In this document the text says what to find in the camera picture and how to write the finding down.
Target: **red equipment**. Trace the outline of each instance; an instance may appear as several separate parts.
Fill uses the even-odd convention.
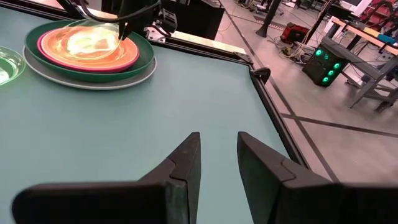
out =
[[[308,31],[308,28],[290,22],[286,25],[280,40],[286,44],[292,44],[296,41],[302,42]]]

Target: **light blue table surface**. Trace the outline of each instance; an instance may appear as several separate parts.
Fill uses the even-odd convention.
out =
[[[46,19],[0,7],[0,45],[22,53]],[[152,78],[117,91],[78,90],[30,68],[0,86],[0,223],[18,191],[41,182],[136,180],[192,131],[201,134],[199,224],[252,223],[238,131],[288,156],[248,67],[154,47]]]

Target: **orange plate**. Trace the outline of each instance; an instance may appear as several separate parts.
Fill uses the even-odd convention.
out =
[[[51,30],[39,38],[37,46],[41,53],[52,62],[72,70],[84,72],[122,72],[138,59],[139,49],[128,38],[121,41],[117,48],[109,54],[104,54],[104,52],[78,53],[75,56],[70,54],[67,49],[69,38],[77,32],[89,32],[90,29],[92,27],[80,26]],[[107,41],[100,40],[96,43],[95,48],[100,49],[107,46]]]

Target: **workshop floor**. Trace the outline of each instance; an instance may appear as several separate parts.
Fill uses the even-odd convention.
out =
[[[300,65],[279,57],[277,47],[267,41],[270,38],[254,33],[261,26],[253,17],[256,14],[237,6],[233,0],[221,2],[228,15],[224,14],[216,40],[244,48],[254,59],[256,68],[271,68],[267,91],[311,169],[334,181],[398,182],[398,103],[377,113],[374,109],[380,101],[363,99],[350,109],[349,101],[357,89],[346,84],[345,77],[340,75],[328,88],[314,85]],[[315,11],[282,4],[280,8],[284,14],[275,15],[273,20],[279,24],[293,22],[311,27],[317,18]],[[318,31],[322,32],[325,24]],[[268,29],[272,38],[281,33],[278,29]],[[316,47],[317,37],[319,41],[322,39],[314,35],[309,44]],[[348,44],[349,39],[344,37],[341,43]],[[369,48],[360,56],[367,61],[379,60],[376,51]],[[354,77],[361,74],[352,67],[346,73]]]

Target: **white plate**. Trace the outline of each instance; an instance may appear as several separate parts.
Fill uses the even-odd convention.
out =
[[[74,87],[74,88],[81,88],[86,90],[117,90],[121,88],[127,88],[133,85],[137,85],[146,79],[148,79],[156,69],[156,58],[154,57],[152,63],[147,67],[147,69],[139,74],[135,75],[131,78],[127,78],[125,80],[119,80],[115,82],[108,82],[108,83],[90,83],[84,82],[79,80],[73,80],[71,78],[64,77],[52,71],[51,69],[45,67],[40,62],[36,60],[32,56],[32,54],[24,47],[23,56],[25,58],[26,64],[33,69],[36,73],[47,78],[53,82]]]

